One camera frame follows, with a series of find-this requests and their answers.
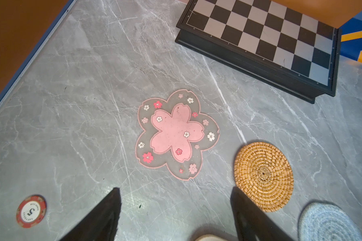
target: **small white flower print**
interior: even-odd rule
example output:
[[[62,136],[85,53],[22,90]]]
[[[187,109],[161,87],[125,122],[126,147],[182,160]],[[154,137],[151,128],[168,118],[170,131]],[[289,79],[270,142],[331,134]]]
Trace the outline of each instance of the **small white flower print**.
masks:
[[[212,132],[209,132],[207,137],[208,137],[209,141],[213,141],[215,139],[215,134],[213,134]]]
[[[189,171],[190,173],[194,174],[197,172],[197,167],[196,167],[196,164],[190,164],[189,166]]]

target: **woven rattan coaster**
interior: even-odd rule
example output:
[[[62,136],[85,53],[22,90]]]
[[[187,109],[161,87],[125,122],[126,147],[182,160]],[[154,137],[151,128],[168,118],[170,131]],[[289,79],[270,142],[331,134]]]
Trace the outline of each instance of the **woven rattan coaster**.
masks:
[[[255,142],[241,148],[234,173],[236,185],[265,212],[281,209],[291,198],[294,188],[291,166],[271,144]]]

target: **poker chip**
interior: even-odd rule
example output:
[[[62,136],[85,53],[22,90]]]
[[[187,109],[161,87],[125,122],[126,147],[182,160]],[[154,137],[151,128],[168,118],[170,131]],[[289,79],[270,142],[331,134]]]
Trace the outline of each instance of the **poker chip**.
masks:
[[[16,211],[16,221],[23,228],[31,228],[44,218],[47,205],[43,197],[30,196],[19,205]]]

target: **pink flower coaster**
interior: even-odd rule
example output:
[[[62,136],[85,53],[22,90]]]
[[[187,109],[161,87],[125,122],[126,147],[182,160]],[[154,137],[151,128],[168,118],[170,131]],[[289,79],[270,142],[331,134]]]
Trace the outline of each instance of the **pink flower coaster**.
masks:
[[[195,178],[203,163],[202,152],[218,141],[219,127],[212,117],[200,112],[197,96],[186,89],[145,100],[138,109],[144,132],[135,146],[135,156],[147,168],[167,166],[184,181]]]

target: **small red flower print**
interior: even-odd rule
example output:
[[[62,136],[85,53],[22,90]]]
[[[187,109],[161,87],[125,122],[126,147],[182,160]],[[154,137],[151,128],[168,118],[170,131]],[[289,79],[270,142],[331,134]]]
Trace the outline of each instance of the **small red flower print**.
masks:
[[[182,154],[182,150],[181,150],[180,148],[178,148],[177,151],[176,151],[176,154],[177,154],[177,155],[181,155],[181,154]]]
[[[147,163],[150,163],[153,161],[154,157],[152,156],[152,153],[151,152],[148,152],[147,154],[144,153],[143,155],[143,158],[144,158],[144,162],[147,162]]]
[[[155,102],[153,105],[154,105],[154,108],[155,108],[155,109],[159,109],[159,108],[161,108],[162,103],[159,102],[159,101],[157,101],[157,102]]]

